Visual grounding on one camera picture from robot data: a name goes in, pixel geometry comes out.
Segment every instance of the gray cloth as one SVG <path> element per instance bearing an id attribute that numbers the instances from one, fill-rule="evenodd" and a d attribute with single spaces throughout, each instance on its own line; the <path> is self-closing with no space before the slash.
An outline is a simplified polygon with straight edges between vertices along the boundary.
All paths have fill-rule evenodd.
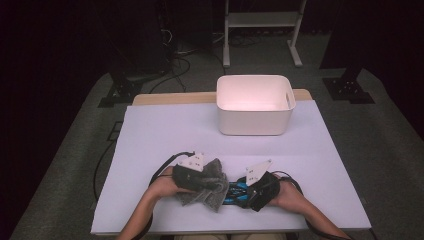
<path id="1" fill-rule="evenodd" d="M 201 202 L 214 212 L 218 212 L 219 207 L 225 200 L 229 187 L 227 175 L 222 172 L 221 162 L 217 158 L 204 166 L 203 173 L 206 177 L 202 178 L 201 181 L 204 183 L 215 183 L 217 188 L 214 190 L 203 189 L 195 193 L 177 193 L 176 197 L 183 206 L 193 202 Z"/>

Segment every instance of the white shelf frame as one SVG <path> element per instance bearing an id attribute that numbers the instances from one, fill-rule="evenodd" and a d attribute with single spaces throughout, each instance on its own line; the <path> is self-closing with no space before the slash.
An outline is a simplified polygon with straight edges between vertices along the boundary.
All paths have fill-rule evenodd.
<path id="1" fill-rule="evenodd" d="M 229 1 L 225 2 L 225 27 L 223 65 L 230 67 L 230 47 L 228 44 L 229 28 L 239 27 L 294 27 L 291 40 L 287 41 L 290 53 L 296 67 L 303 66 L 296 49 L 296 41 L 302 24 L 303 13 L 307 0 L 301 0 L 298 12 L 252 12 L 252 13 L 230 13 Z"/>

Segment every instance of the floor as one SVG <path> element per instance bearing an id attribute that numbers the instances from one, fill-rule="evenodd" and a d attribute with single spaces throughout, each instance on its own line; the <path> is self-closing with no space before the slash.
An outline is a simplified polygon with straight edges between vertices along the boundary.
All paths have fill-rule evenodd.
<path id="1" fill-rule="evenodd" d="M 375 104 L 332 100 L 322 78 L 339 77 L 344 69 L 319 69 L 329 35 L 299 36 L 297 49 L 304 64 L 300 68 L 292 62 L 288 38 L 252 37 L 247 39 L 252 45 L 234 45 L 230 68 L 222 67 L 222 47 L 218 46 L 213 54 L 199 51 L 181 57 L 185 60 L 174 60 L 173 69 L 175 74 L 187 70 L 179 77 L 187 92 L 215 91 L 216 80 L 224 74 L 278 74 L 287 77 L 293 88 L 309 90 L 378 239 L 424 239 L 423 141 L 382 83 L 366 70 L 358 81 Z M 185 44 L 179 51 L 189 49 Z M 164 79 L 144 84 L 141 92 L 183 91 L 175 79 L 155 86 Z M 105 74 L 87 96 L 12 239 L 113 239 L 90 234 L 95 209 L 93 179 L 100 193 L 113 157 L 114 145 L 108 149 L 108 135 L 123 120 L 128 105 L 98 108 L 111 85 Z M 373 239 L 369 231 L 349 233 L 356 239 Z M 305 231 L 299 239 L 315 236 Z"/>

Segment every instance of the human hand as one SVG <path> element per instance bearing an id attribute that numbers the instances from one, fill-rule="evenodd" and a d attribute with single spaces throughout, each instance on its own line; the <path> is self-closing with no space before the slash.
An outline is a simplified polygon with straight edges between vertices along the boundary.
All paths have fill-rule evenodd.
<path id="1" fill-rule="evenodd" d="M 156 199 L 170 197 L 177 192 L 192 192 L 190 190 L 179 188 L 172 179 L 173 167 L 167 167 L 156 180 L 149 186 L 146 193 L 152 194 Z"/>
<path id="2" fill-rule="evenodd" d="M 312 205 L 297 189 L 287 181 L 280 181 L 280 192 L 269 204 L 279 206 L 287 211 L 305 213 Z"/>

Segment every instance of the white tag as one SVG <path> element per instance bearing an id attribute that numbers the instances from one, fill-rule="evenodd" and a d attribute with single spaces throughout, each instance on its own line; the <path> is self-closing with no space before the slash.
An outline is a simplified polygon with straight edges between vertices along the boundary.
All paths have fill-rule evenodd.
<path id="1" fill-rule="evenodd" d="M 272 161 L 271 159 L 253 166 L 250 166 L 247 168 L 247 174 L 246 174 L 246 185 L 250 186 L 254 184 L 255 182 L 259 181 L 262 176 L 266 173 L 269 166 L 271 166 Z"/>
<path id="2" fill-rule="evenodd" d="M 194 171 L 202 172 L 203 171 L 203 154 L 198 153 L 189 158 L 186 158 L 178 163 L 182 167 L 192 169 Z"/>

